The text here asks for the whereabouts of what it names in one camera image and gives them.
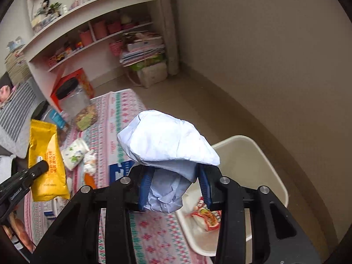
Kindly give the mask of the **person's left hand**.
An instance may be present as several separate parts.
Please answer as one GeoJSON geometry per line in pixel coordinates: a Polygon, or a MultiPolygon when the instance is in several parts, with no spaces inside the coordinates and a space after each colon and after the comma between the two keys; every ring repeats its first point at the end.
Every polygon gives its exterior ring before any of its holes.
{"type": "Polygon", "coordinates": [[[2,227],[8,235],[8,238],[16,245],[17,248],[18,245],[21,244],[26,247],[30,253],[33,252],[33,242],[26,232],[24,223],[17,217],[16,212],[11,212],[9,214],[6,224],[2,225],[2,227]]]}

